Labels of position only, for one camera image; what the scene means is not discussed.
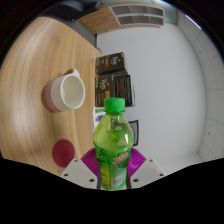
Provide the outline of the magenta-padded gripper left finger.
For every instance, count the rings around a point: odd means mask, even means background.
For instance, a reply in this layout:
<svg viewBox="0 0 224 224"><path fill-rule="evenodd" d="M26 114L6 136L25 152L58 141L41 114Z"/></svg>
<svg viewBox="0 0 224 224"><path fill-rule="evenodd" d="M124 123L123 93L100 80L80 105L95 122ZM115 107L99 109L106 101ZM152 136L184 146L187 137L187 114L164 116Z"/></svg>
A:
<svg viewBox="0 0 224 224"><path fill-rule="evenodd" d="M60 177L84 188L98 189L99 164L95 149L89 150L81 159L73 159Z"/></svg>

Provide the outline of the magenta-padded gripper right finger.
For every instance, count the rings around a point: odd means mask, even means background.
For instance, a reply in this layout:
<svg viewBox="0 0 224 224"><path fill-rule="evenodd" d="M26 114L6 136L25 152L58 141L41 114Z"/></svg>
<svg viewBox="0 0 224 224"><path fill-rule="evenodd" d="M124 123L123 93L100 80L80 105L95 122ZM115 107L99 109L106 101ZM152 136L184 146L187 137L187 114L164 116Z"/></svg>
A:
<svg viewBox="0 0 224 224"><path fill-rule="evenodd" d="M131 149L126 177L128 189L144 187L165 176L165 172L154 159L147 159L138 150Z"/></svg>

